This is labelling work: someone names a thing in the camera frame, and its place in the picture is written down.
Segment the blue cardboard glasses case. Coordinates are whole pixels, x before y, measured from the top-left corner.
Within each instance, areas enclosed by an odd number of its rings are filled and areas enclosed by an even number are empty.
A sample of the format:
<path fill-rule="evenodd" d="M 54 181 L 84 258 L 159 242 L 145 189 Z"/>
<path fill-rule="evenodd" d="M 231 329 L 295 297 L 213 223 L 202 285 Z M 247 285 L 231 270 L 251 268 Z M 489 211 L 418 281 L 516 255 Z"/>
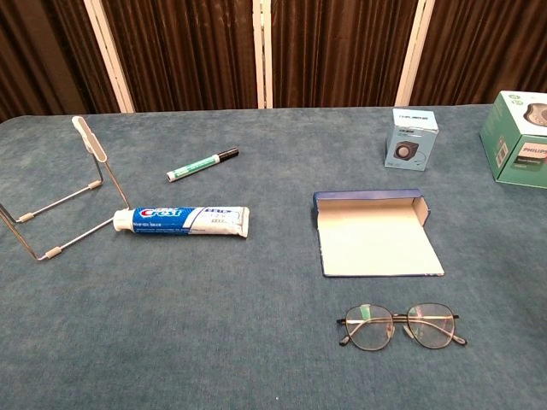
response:
<path fill-rule="evenodd" d="M 424 229 L 418 189 L 314 193 L 323 275 L 330 278 L 443 276 Z"/>

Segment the round metal-frame eyeglasses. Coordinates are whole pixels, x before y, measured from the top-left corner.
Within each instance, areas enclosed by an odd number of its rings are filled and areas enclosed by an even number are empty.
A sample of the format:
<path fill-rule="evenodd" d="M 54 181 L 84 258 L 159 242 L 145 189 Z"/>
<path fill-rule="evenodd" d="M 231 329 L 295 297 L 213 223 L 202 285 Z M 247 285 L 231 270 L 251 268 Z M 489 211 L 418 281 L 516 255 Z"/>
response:
<path fill-rule="evenodd" d="M 406 313 L 393 313 L 386 307 L 365 303 L 350 308 L 337 320 L 345 328 L 339 344 L 351 343 L 362 351 L 380 351 L 390 343 L 396 325 L 400 324 L 409 338 L 426 349 L 444 349 L 451 343 L 465 346 L 468 341 L 456 334 L 458 318 L 441 303 L 420 303 Z"/>

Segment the green marker pen black cap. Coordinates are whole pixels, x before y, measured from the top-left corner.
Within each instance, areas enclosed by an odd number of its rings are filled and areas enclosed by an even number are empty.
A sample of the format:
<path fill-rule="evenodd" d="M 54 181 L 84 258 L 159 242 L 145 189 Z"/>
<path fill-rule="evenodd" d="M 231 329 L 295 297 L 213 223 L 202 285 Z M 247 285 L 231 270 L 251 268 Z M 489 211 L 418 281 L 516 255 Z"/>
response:
<path fill-rule="evenodd" d="M 182 178 L 186 178 L 193 173 L 200 172 L 208 167 L 212 167 L 220 164 L 223 161 L 227 161 L 233 157 L 238 156 L 239 149 L 231 148 L 225 151 L 222 151 L 218 154 L 211 155 L 209 157 L 203 158 L 202 160 L 195 161 L 191 164 L 179 167 L 172 171 L 166 173 L 168 182 L 172 183 Z"/>

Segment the Crest toothpaste tube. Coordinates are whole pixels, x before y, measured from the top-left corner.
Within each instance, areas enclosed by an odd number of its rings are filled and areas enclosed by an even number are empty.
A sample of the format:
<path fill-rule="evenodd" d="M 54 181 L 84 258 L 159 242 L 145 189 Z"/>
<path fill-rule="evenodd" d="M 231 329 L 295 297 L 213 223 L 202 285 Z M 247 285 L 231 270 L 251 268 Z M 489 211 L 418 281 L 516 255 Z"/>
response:
<path fill-rule="evenodd" d="M 115 212 L 116 231 L 169 235 L 235 235 L 247 237 L 247 207 L 135 208 Z"/>

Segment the blue tablecloth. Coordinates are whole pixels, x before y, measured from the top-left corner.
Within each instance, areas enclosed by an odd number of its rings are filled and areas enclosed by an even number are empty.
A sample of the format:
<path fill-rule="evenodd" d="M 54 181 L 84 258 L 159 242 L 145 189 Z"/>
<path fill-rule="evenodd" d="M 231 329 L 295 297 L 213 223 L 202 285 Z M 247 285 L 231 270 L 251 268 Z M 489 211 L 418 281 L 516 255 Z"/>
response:
<path fill-rule="evenodd" d="M 247 207 L 247 237 L 116 231 L 36 261 L 0 221 L 0 410 L 547 410 L 547 190 L 499 184 L 485 105 L 437 107 L 427 170 L 383 165 L 389 108 L 95 114 L 131 207 Z M 239 154 L 168 182 L 166 173 Z M 0 203 L 21 215 L 94 180 L 69 116 L 0 124 Z M 445 274 L 326 278 L 313 195 L 417 188 Z M 126 209 L 106 182 L 21 226 L 43 255 Z M 368 352 L 337 323 L 434 302 L 468 344 L 396 325 Z"/>

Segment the small light-blue speaker box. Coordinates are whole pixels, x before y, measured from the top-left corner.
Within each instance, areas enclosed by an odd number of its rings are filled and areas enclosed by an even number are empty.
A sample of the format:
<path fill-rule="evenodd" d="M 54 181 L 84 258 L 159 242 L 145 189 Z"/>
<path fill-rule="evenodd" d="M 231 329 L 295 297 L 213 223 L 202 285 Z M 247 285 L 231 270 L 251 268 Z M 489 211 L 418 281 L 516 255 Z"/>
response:
<path fill-rule="evenodd" d="M 394 108 L 385 140 L 385 167 L 425 171 L 437 135 L 433 111 Z"/>

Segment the brown curtain panel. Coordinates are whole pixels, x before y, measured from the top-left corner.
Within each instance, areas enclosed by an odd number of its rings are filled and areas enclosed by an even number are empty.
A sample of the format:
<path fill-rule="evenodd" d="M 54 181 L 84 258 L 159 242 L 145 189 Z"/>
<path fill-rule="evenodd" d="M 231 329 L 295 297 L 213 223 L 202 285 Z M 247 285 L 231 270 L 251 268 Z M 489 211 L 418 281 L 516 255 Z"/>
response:
<path fill-rule="evenodd" d="M 272 0 L 276 108 L 396 101 L 418 0 Z"/>
<path fill-rule="evenodd" d="M 547 92 L 547 0 L 435 0 L 410 102 Z"/>
<path fill-rule="evenodd" d="M 102 0 L 138 112 L 257 108 L 252 0 Z"/>
<path fill-rule="evenodd" d="M 84 0 L 0 0 L 0 123 L 119 110 Z"/>

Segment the green Philips box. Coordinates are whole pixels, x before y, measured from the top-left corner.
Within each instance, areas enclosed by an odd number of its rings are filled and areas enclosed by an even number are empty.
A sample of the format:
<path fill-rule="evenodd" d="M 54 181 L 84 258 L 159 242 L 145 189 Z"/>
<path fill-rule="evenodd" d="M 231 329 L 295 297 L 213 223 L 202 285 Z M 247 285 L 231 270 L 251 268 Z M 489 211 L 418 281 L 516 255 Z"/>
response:
<path fill-rule="evenodd" d="M 500 91 L 479 136 L 497 182 L 547 189 L 547 93 Z"/>

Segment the white screen frame post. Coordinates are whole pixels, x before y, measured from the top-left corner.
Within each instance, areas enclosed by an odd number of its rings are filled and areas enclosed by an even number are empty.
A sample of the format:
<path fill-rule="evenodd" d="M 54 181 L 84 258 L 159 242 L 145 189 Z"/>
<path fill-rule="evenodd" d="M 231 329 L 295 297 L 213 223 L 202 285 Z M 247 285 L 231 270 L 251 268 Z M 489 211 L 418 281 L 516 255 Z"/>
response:
<path fill-rule="evenodd" d="M 418 0 L 395 106 L 409 106 L 436 0 Z"/>
<path fill-rule="evenodd" d="M 108 16 L 102 0 L 83 0 L 86 12 L 97 40 L 119 109 L 124 114 L 134 113 L 135 108 L 121 60 L 116 49 Z"/>
<path fill-rule="evenodd" d="M 258 108 L 274 107 L 272 0 L 252 0 Z"/>

